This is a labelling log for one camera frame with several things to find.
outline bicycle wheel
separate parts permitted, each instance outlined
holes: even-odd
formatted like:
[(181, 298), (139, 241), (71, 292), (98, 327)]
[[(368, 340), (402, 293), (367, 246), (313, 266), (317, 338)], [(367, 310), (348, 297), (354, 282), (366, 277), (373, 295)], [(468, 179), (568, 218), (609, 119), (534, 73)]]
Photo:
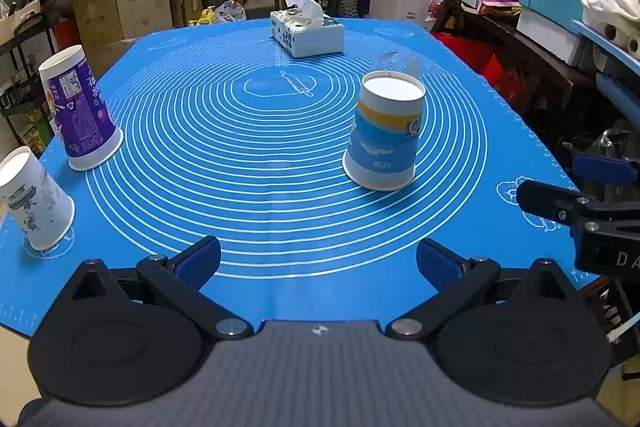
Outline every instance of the bicycle wheel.
[(325, 13), (329, 17), (358, 18), (356, 0), (326, 0)]

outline blue paper cup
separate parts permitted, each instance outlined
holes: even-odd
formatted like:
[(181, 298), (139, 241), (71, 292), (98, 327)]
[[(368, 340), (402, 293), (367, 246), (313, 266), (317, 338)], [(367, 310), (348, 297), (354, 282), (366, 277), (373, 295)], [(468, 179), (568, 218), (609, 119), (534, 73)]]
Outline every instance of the blue paper cup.
[(106, 162), (124, 136), (107, 110), (82, 46), (49, 57), (39, 70), (69, 166), (88, 171)]
[(398, 190), (414, 179), (424, 113), (424, 85), (398, 71), (372, 71), (362, 79), (342, 168), (370, 190)]

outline paper cup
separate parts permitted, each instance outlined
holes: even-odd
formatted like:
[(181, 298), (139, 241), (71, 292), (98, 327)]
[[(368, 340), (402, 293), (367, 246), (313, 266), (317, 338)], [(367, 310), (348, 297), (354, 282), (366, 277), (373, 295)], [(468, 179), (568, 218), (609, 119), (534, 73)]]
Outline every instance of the paper cup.
[(373, 71), (360, 86), (349, 145), (348, 177), (370, 190), (398, 190), (414, 179), (424, 85), (397, 71)]
[(69, 166), (88, 171), (106, 162), (124, 135), (107, 110), (82, 46), (49, 57), (39, 70)]
[(74, 200), (26, 146), (0, 162), (0, 201), (35, 250), (47, 250), (65, 237), (76, 215)]

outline blue silicone mat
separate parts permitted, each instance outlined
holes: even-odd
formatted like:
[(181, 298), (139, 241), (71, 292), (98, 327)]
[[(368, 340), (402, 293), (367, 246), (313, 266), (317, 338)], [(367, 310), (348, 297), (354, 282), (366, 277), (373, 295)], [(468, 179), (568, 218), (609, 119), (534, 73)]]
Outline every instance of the blue silicone mat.
[[(568, 229), (523, 214), (526, 178), (572, 187), (508, 104), (427, 32), (345, 20), (343, 54), (295, 59), (268, 20), (140, 40), (100, 81), (120, 151), (74, 172), (58, 139), (42, 163), (76, 201), (44, 258), (8, 218), (0, 232), (0, 322), (30, 335), (78, 264), (130, 267), (204, 235), (222, 265), (204, 295), (251, 321), (377, 319), (434, 294), (416, 268), (430, 235), (508, 267), (556, 259), (581, 287)], [(342, 171), (359, 81), (386, 52), (418, 54), (427, 89), (414, 181), (371, 192)]]

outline yellow stripe on cup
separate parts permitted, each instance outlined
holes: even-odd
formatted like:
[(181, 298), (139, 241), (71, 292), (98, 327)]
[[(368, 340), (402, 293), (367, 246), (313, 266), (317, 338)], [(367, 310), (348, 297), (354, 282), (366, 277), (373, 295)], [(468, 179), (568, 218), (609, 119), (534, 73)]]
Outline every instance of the yellow stripe on cup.
[(407, 133), (409, 124), (416, 118), (421, 117), (421, 113), (398, 116), (394, 114), (384, 114), (373, 110), (364, 104), (362, 100), (358, 100), (356, 111), (369, 123), (381, 127), (384, 130), (391, 132), (398, 132), (401, 134)]

